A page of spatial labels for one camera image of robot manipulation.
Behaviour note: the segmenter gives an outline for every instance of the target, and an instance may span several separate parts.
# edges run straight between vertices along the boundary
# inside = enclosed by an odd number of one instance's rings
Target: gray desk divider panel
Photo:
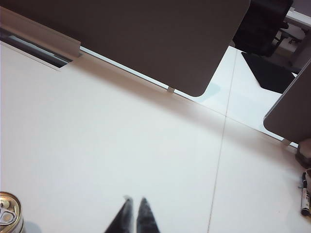
[[[263,124],[295,143],[311,138],[311,60],[270,109]]]
[[[191,96],[204,93],[249,0],[2,0],[0,5]]]

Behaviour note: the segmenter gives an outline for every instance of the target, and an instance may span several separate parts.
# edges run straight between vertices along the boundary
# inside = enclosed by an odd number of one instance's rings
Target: pen
[[[302,174],[302,194],[301,194],[301,214],[303,216],[310,215],[310,197],[307,191],[307,180],[306,180],[306,173]]]

